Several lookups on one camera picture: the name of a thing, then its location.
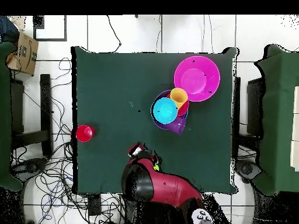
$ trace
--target grout line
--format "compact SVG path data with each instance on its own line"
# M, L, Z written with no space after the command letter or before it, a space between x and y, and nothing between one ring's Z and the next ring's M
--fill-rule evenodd
M88 15L86 16L87 18L87 45L86 45L86 49L88 50Z
M235 47L237 47L237 15L235 15Z
M219 205L220 207L230 207L230 205ZM254 207L254 205L232 205L232 207Z

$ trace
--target floor tile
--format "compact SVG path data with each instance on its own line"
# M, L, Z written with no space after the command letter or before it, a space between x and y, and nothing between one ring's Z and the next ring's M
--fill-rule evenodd
M222 206L221 209L224 215L226 216L226 218L228 219L228 221L231 222L231 207Z
M208 192L208 194L211 194L214 196L215 200L217 203L222 206L222 205L231 205L231 196L229 194L224 194L224 193L217 193L217 192Z
M57 18L51 21L51 16L45 16L44 30L36 31L37 39L56 39L58 34L53 30L64 28L64 22ZM33 37L32 16L26 18L25 34ZM68 15L67 16L67 41L39 41L37 60L60 60L63 57L71 58L71 46L81 46L87 48L87 16Z
M19 73L17 80L23 81L25 94L23 96L23 125L25 132L40 130L40 75L50 74L52 89L52 98L58 100L65 107L62 122L67 126L72 126L72 97L71 97L71 63L67 60L58 61L37 61L34 76ZM63 111L62 105L53 100L53 102ZM53 133L58 133L60 123L60 111L55 104L52 104Z
M161 29L159 15L111 15L112 28L121 42L118 53L155 52ZM88 50L95 53L115 51L119 41L107 16L88 16Z
M295 87L294 94L294 113L299 113L299 86Z
M232 195L232 205L254 205L255 200L251 185L243 183L241 177L236 173L234 180L239 191Z
M54 143L54 149L59 146L59 144L62 144L62 137L58 137L58 141ZM41 153L41 148L34 150L36 153ZM59 149L57 153L54 154L54 158L62 158L63 155L63 149ZM25 154L24 159L31 159L36 158L37 155L32 155L32 153ZM58 159L52 159L50 163L56 162ZM25 195L24 195L24 204L35 204L40 205L42 204L51 204L49 202L49 197L47 194L50 194L50 190L54 190L55 196L60 197L60 195L63 193L61 191L61 183L58 184L58 177L59 173L61 172L59 168L61 168L61 163L59 164L50 164L46 166L46 169L55 168L54 171L48 171L48 176L46 174L39 174L37 177L31 178L29 182L26 185L25 189ZM65 170L69 174L72 174L72 165L69 164ZM56 199L55 204L62 204L59 199Z
M123 203L123 200L119 194L116 193L101 193L100 198L102 205L119 205L120 202Z
M252 224L255 207L232 207L232 224Z
M299 169L299 142L291 142L291 164L292 167Z
M247 85L248 82L261 77L259 69L251 62L237 62L237 76L241 78L240 87L240 122L247 123ZM247 134L247 126L240 125L240 133Z
M294 51L298 45L297 15L237 15L239 61L262 59L268 44Z
M203 15L163 15L162 52L200 53Z
M235 15L210 15L210 19L205 15L203 51L222 53L228 47L235 47Z
M27 221L34 220L36 224L39 223L40 219L46 216L46 214L41 210L41 207L37 205L25 205L24 212L25 219ZM65 206L52 207L41 224L88 224L83 219L88 219L86 211L81 209L80 213L77 208L67 208Z
M299 142L299 114L294 114L293 117L292 140Z
M97 219L101 220L100 224L107 224L109 221L124 224L124 208L115 205L102 206L102 214Z

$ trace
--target green tablecloth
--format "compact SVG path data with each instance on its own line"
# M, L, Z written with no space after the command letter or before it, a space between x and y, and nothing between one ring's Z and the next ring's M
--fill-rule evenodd
M270 45L266 57L257 62L265 79L263 139L259 164L263 173L253 181L266 195L276 191L299 192L299 172L290 166L293 131L294 90L299 86L299 53Z
M230 133L236 48L224 54L95 54L79 47L75 52L78 125L96 131L88 143L78 142L78 193L121 192L127 151L138 141L159 154L163 172L185 177L202 191L235 192ZM174 88L176 67L192 55L213 60L221 82L210 99L190 102L185 130L177 136L152 122L150 108L157 95Z

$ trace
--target purple cup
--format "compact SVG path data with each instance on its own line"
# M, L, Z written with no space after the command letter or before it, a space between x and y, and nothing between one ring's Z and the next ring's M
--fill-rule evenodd
M167 97L167 95L170 94L170 92L171 92L171 90L166 90L166 91L162 92L155 99L155 102L156 102L156 100L158 100L162 97ZM173 120L169 124L161 124L153 116L152 116L152 120L154 121L155 125L158 126L160 129L170 130L170 131L174 132L175 134L180 135L180 134L182 134L182 132L185 128L185 125L186 125L187 113L184 114L183 116L176 117L176 119Z

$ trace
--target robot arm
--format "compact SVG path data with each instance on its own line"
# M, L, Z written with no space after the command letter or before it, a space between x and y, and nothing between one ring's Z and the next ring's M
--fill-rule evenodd
M172 205L182 210L186 224L213 224L196 188L184 178L154 169L161 158L140 143L133 145L128 155L131 159L121 178L125 199Z

